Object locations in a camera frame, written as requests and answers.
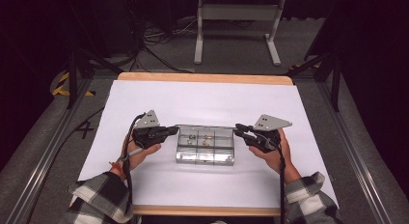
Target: table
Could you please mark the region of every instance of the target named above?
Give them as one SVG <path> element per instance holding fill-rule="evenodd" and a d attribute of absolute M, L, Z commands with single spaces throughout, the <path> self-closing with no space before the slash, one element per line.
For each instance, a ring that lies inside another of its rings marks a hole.
<path fill-rule="evenodd" d="M 328 178 L 302 101 L 288 77 L 137 72 L 122 73 L 118 79 L 79 180 L 105 170 L 119 154 L 133 118 L 150 109 L 163 126 L 252 125 L 264 113 L 292 121 L 286 136 L 294 164 L 303 166 L 302 175 L 320 171 Z M 234 145 L 234 166 L 176 164 L 177 136 L 168 137 L 159 152 L 131 172 L 133 201 L 138 203 L 134 212 L 280 215 L 279 175 L 253 156 L 241 138 L 234 136 Z M 323 191 L 337 202 L 330 182 Z"/>

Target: dark background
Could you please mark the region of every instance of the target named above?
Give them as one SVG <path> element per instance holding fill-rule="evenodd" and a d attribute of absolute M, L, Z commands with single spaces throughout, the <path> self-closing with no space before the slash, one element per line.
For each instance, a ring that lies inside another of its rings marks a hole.
<path fill-rule="evenodd" d="M 61 23 L 69 24 L 68 33 L 80 46 L 109 56 L 138 51 L 135 35 L 141 31 L 135 27 L 144 20 L 172 30 L 177 19 L 195 15 L 197 6 L 197 0 L 142 0 L 131 17 L 123 0 L 69 0 L 72 7 L 64 1 L 0 0 L 1 168 L 53 99 L 50 83 L 70 54 Z M 61 19 L 49 3 L 58 5 Z M 334 37 L 343 40 L 342 74 L 376 148 L 406 195 L 408 4 L 408 0 L 339 2 L 339 21 L 321 33 L 323 49 L 333 46 Z M 286 0 L 283 17 L 326 17 L 331 8 L 332 3 L 322 0 Z"/>

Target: wrist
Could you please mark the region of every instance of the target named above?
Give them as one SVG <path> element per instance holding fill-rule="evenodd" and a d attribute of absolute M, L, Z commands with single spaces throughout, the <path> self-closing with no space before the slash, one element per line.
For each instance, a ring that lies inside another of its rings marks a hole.
<path fill-rule="evenodd" d="M 284 174 L 285 174 L 286 184 L 289 184 L 291 182 L 295 182 L 301 179 L 300 173 L 298 172 L 298 170 L 295 168 L 295 166 L 292 163 L 286 164 L 286 169 L 284 171 Z"/>
<path fill-rule="evenodd" d="M 109 172 L 117 175 L 118 177 L 120 177 L 121 181 L 124 182 L 126 175 L 123 172 L 123 165 L 122 163 L 116 163 L 116 162 L 110 162 L 111 164 L 111 169 L 109 170 Z"/>

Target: metal stand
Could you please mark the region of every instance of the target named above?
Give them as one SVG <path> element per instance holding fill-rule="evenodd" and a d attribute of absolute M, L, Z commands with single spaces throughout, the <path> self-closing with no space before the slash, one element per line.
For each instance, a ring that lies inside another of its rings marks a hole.
<path fill-rule="evenodd" d="M 228 20 L 264 20 L 273 21 L 273 27 L 269 34 L 265 34 L 265 40 L 270 50 L 274 66 L 281 64 L 279 54 L 274 44 L 274 37 L 279 26 L 285 0 L 280 0 L 279 5 L 229 5 L 229 4 L 204 4 L 199 0 L 198 4 L 198 37 L 196 39 L 195 64 L 202 63 L 204 47 L 203 20 L 204 19 L 228 19 Z"/>
<path fill-rule="evenodd" d="M 69 104 L 67 109 L 70 109 L 78 98 L 77 95 L 77 73 L 79 70 L 83 78 L 91 79 L 94 76 L 94 68 L 89 63 L 90 60 L 94 60 L 105 68 L 119 74 L 123 72 L 120 68 L 105 61 L 102 57 L 96 56 L 88 50 L 80 47 L 76 35 L 71 29 L 67 28 L 71 21 L 69 13 L 63 11 L 61 8 L 68 0 L 44 0 L 49 6 L 52 12 L 53 19 L 59 27 L 59 33 L 65 43 L 67 50 L 71 53 L 69 57 Z"/>
<path fill-rule="evenodd" d="M 336 53 L 325 53 L 317 56 L 310 61 L 304 63 L 303 65 L 297 67 L 292 66 L 293 70 L 290 70 L 285 75 L 293 77 L 296 74 L 307 70 L 314 65 L 321 63 L 318 67 L 318 71 L 314 74 L 314 79 L 316 82 L 325 82 L 325 80 L 333 72 L 332 88 L 331 88 L 331 103 L 336 112 L 339 112 L 338 108 L 338 96 L 340 91 L 340 80 L 341 80 L 341 55 Z"/>

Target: clear plastic container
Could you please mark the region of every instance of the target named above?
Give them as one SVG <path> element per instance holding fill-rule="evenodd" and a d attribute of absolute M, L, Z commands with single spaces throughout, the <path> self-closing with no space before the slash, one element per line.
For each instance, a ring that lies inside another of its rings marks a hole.
<path fill-rule="evenodd" d="M 177 163 L 234 165 L 232 127 L 179 126 Z"/>

